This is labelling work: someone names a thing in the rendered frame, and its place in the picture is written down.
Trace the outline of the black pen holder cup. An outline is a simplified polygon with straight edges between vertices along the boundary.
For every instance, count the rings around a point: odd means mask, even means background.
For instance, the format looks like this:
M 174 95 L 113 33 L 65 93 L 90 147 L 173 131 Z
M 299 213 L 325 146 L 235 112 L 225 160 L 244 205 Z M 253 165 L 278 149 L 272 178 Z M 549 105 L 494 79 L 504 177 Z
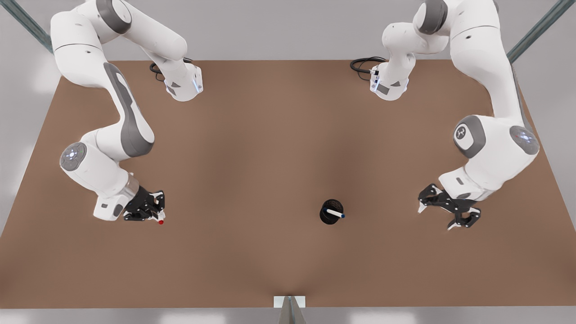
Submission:
M 335 199 L 329 199 L 327 201 L 325 201 L 321 207 L 321 210 L 319 212 L 319 217 L 321 219 L 321 221 L 325 224 L 335 224 L 338 222 L 338 220 L 336 217 L 331 217 L 330 215 L 327 215 L 324 211 L 325 208 L 331 209 L 333 211 L 338 211 L 340 213 L 344 214 L 344 208 L 343 205 Z

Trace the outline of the silver frame post with foot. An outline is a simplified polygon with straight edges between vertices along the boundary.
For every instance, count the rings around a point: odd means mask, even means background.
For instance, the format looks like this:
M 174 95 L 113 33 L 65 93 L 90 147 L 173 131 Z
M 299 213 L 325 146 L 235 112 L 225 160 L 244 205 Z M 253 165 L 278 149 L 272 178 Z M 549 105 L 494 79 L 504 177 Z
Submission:
M 274 308 L 280 308 L 279 324 L 306 324 L 301 312 L 305 307 L 305 296 L 274 297 Z

